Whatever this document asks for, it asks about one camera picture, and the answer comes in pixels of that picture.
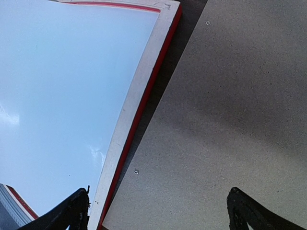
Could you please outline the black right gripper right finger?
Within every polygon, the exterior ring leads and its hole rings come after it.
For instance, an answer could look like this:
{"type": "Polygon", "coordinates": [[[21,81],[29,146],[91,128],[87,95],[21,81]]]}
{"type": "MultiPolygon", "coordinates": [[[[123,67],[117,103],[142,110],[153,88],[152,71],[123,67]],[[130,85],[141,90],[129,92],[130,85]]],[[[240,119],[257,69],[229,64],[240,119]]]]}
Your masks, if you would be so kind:
{"type": "Polygon", "coordinates": [[[269,211],[237,187],[231,188],[226,202],[231,230],[304,230],[269,211]]]}

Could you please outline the red landscape photo print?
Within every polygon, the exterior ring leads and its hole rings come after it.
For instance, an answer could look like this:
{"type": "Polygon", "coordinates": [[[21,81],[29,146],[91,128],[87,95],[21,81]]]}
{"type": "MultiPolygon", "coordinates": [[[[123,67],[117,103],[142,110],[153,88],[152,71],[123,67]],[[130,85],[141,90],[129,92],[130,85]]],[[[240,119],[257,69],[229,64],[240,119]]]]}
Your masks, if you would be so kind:
{"type": "Polygon", "coordinates": [[[48,0],[0,3],[0,181],[37,215],[94,196],[158,14],[48,0]]]}

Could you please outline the brown backing board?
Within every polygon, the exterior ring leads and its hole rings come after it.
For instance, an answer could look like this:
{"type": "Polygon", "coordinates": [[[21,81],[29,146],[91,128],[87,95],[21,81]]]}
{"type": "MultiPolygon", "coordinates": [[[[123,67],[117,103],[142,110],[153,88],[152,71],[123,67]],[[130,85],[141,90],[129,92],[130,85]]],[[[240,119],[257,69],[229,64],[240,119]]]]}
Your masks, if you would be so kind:
{"type": "Polygon", "coordinates": [[[307,226],[307,3],[210,0],[103,226],[226,230],[232,187],[307,226]]]}

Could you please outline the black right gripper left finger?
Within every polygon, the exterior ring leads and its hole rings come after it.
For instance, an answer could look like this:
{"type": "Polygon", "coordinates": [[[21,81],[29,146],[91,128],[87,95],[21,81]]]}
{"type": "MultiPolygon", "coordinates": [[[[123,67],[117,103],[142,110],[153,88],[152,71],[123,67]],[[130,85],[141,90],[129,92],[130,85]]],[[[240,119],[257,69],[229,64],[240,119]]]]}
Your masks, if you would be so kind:
{"type": "Polygon", "coordinates": [[[21,230],[87,230],[89,189],[80,188],[52,210],[20,227],[21,230]]]}

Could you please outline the pink wooden picture frame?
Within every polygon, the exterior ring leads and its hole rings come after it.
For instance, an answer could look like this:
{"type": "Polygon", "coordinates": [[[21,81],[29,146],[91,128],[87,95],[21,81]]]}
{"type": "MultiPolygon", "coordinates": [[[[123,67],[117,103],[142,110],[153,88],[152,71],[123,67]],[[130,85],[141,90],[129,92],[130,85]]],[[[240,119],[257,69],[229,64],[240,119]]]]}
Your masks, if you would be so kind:
{"type": "MultiPolygon", "coordinates": [[[[182,12],[181,5],[175,0],[52,0],[59,3],[73,5],[94,5],[106,7],[122,7],[127,9],[156,12],[158,18],[145,46],[136,72],[133,76],[124,104],[120,111],[109,147],[106,152],[103,167],[101,169],[97,188],[94,196],[90,197],[88,210],[88,229],[97,230],[100,228],[105,215],[105,206],[109,191],[121,159],[122,153],[128,148],[132,139],[136,121],[145,96],[157,75],[158,68],[162,63],[166,52],[166,46],[176,28],[182,12]]],[[[37,215],[20,194],[10,185],[7,185],[13,195],[22,203],[23,207],[36,219],[37,215]]]]}

